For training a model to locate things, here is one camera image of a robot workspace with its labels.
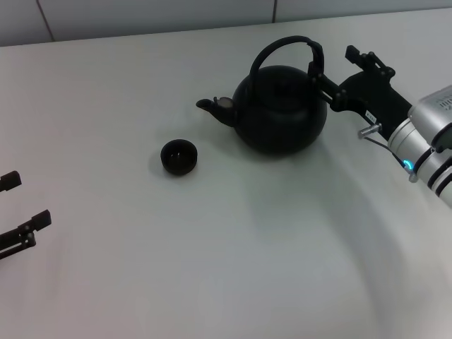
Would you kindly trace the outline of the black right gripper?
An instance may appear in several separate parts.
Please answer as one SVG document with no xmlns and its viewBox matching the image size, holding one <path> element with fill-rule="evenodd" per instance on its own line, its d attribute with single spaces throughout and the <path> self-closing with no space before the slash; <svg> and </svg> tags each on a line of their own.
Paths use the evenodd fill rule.
<svg viewBox="0 0 452 339">
<path fill-rule="evenodd" d="M 349 45 L 345 58 L 362 72 L 350 76 L 340 85 L 335 84 L 314 61 L 309 63 L 308 77 L 319 97 L 335 112 L 351 111 L 367 122 L 371 114 L 381 125 L 380 134 L 389 138 L 407 118 L 412 105 L 390 84 L 384 76 L 394 76 L 395 70 L 380 60 L 373 52 L 361 54 Z"/>
</svg>

